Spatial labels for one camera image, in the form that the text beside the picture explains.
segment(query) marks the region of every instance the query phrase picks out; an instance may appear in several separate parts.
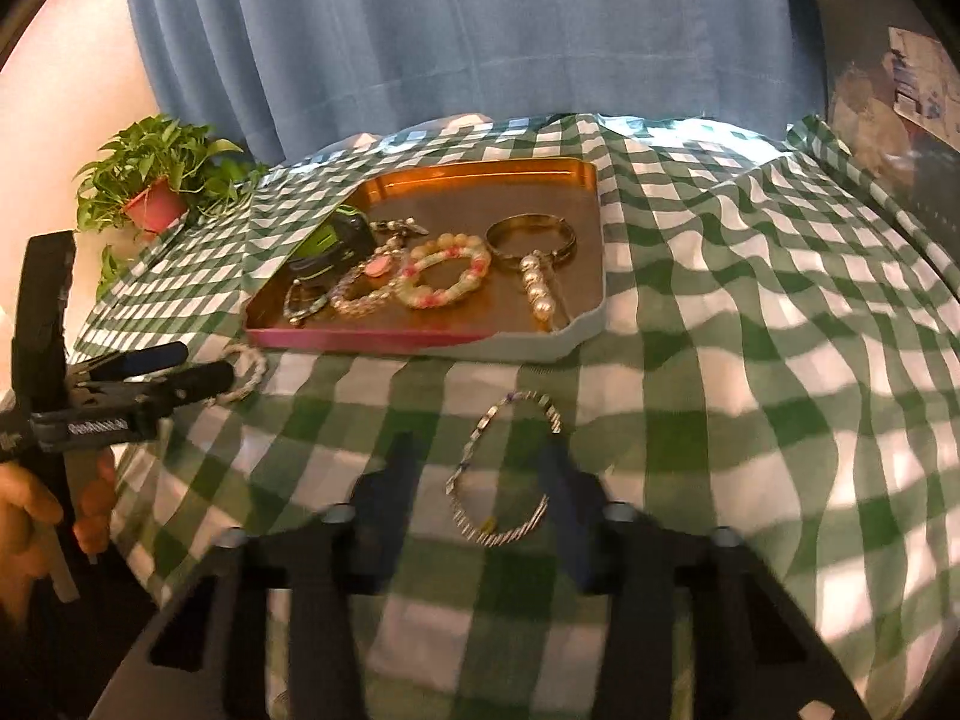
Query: plant pot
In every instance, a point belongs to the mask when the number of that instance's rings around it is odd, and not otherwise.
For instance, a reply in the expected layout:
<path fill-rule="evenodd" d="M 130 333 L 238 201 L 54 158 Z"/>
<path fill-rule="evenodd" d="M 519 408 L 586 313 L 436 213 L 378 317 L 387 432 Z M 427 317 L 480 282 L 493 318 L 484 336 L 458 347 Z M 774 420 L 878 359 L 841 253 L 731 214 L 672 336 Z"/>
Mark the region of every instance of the plant pot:
<path fill-rule="evenodd" d="M 123 212 L 141 229 L 161 233 L 186 213 L 186 203 L 170 189 L 165 176 L 128 202 Z"/>

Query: green and white tablecloth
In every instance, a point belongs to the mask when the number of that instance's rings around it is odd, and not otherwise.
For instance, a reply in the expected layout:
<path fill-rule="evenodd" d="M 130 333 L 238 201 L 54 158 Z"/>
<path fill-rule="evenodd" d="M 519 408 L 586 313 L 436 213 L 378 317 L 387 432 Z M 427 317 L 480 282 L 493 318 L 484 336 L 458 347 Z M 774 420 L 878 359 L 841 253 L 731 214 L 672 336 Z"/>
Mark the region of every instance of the green and white tablecloth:
<path fill-rule="evenodd" d="M 243 212 L 171 229 L 97 306 L 80 356 L 180 338 L 215 357 L 244 302 L 379 172 L 575 156 L 598 172 L 607 326 L 555 365 L 270 352 L 256 394 L 184 409 L 163 446 L 128 452 L 114 536 L 133 570 L 168 597 L 222 528 L 303 522 L 412 430 L 428 456 L 400 568 L 354 604 L 371 716 L 583 717 L 604 601 L 576 595 L 549 526 L 484 551 L 443 496 L 484 410 L 539 389 L 613 496 L 673 528 L 745 533 L 875 717 L 895 716 L 960 602 L 960 274 L 822 122 L 789 143 L 587 115 L 412 133 L 277 169 Z M 543 435 L 534 409 L 494 420 L 466 485 L 478 519 L 526 517 Z"/>

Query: pink pendant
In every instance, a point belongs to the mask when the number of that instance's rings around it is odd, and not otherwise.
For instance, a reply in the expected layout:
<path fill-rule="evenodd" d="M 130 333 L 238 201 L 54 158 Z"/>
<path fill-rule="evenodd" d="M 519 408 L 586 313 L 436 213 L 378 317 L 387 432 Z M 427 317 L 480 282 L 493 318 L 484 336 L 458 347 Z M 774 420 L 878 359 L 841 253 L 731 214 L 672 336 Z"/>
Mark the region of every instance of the pink pendant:
<path fill-rule="evenodd" d="M 363 268 L 364 275 L 369 278 L 378 278 L 382 276 L 390 269 L 390 255 L 381 254 L 379 257 L 374 257 L 373 260 L 369 261 L 366 266 Z"/>

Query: metal tray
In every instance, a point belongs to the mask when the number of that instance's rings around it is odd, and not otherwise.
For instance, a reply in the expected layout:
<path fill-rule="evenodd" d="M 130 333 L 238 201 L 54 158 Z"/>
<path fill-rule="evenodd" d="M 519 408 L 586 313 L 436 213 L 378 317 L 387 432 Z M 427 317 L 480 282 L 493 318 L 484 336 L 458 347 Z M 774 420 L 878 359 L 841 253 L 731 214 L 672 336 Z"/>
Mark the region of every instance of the metal tray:
<path fill-rule="evenodd" d="M 390 301 L 366 317 L 342 317 L 326 308 L 302 327 L 292 327 L 282 316 L 282 306 L 293 276 L 282 266 L 248 303 L 245 328 L 254 343 L 315 351 L 547 362 L 603 329 L 603 236 L 596 170 L 587 162 L 551 157 L 413 167 L 365 181 L 344 202 L 372 220 L 413 217 L 430 230 L 431 239 L 445 232 L 483 237 L 496 220 L 521 213 L 566 218 L 576 231 L 577 250 L 556 270 L 555 284 L 570 324 L 553 332 L 539 329 L 518 275 L 492 266 L 480 290 L 452 306 L 414 311 Z M 514 237 L 505 248 L 523 254 L 537 247 L 552 250 L 558 241 L 556 233 L 544 231 Z M 447 287 L 462 269 L 459 261 L 442 263 L 424 273 L 424 283 Z"/>

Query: curtain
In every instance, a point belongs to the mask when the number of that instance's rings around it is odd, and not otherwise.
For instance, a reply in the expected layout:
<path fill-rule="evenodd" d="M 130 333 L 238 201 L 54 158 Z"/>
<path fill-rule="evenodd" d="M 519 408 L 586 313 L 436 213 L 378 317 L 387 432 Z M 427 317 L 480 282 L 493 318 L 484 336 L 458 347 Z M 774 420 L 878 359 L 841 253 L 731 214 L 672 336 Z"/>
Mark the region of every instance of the curtain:
<path fill-rule="evenodd" d="M 709 116 L 781 137 L 824 108 L 791 0 L 128 2 L 161 107 L 269 163 L 473 111 Z"/>

